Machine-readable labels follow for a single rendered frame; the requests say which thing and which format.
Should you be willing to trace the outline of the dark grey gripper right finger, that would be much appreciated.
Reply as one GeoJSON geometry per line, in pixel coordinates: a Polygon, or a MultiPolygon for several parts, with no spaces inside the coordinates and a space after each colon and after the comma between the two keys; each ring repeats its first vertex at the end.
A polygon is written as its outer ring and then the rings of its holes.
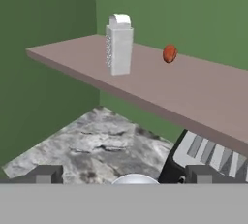
{"type": "Polygon", "coordinates": [[[227,183],[228,180],[216,170],[205,165],[188,165],[185,169],[186,183],[213,184],[227,183]]]}

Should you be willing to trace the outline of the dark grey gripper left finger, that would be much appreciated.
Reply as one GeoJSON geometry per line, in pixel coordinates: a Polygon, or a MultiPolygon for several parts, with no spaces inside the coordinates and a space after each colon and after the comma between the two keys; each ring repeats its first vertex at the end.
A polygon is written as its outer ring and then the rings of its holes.
{"type": "Polygon", "coordinates": [[[39,165],[25,175],[20,181],[22,183],[62,184],[62,175],[62,165],[39,165]]]}

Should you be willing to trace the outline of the white round bowl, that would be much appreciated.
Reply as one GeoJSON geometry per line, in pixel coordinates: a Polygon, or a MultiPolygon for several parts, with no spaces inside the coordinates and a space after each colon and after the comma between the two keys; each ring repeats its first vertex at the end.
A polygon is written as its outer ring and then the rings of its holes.
{"type": "Polygon", "coordinates": [[[127,174],[116,179],[113,184],[158,184],[158,181],[142,174],[127,174]]]}

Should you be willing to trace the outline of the brown cabinet shelf board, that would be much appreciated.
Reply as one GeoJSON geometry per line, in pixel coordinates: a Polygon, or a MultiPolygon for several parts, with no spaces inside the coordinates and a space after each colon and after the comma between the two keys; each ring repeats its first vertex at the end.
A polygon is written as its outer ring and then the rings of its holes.
{"type": "Polygon", "coordinates": [[[92,35],[28,48],[27,55],[185,129],[248,156],[248,71],[135,44],[131,73],[106,65],[106,38],[92,35]]]}

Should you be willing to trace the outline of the silver box cheese grater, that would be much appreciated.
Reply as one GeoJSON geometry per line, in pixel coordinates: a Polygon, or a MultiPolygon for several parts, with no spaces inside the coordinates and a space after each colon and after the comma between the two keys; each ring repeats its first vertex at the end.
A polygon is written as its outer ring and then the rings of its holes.
{"type": "Polygon", "coordinates": [[[106,26],[106,58],[113,76],[128,75],[131,71],[131,58],[134,28],[127,14],[112,14],[106,26]]]}

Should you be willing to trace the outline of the black and white striped appliance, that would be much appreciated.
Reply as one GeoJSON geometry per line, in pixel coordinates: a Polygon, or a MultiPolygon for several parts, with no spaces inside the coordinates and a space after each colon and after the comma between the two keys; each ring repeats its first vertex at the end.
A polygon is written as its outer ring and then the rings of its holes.
{"type": "Polygon", "coordinates": [[[184,183],[188,165],[209,166],[228,182],[248,184],[247,157],[184,130],[171,149],[158,181],[184,183]]]}

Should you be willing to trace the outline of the small red-orange round food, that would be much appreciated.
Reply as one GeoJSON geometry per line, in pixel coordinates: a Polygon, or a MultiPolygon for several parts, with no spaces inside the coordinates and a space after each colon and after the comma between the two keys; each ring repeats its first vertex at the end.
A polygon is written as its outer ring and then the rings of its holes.
{"type": "Polygon", "coordinates": [[[167,63],[172,63],[172,61],[177,56],[177,48],[175,45],[166,45],[163,50],[163,59],[167,63]]]}

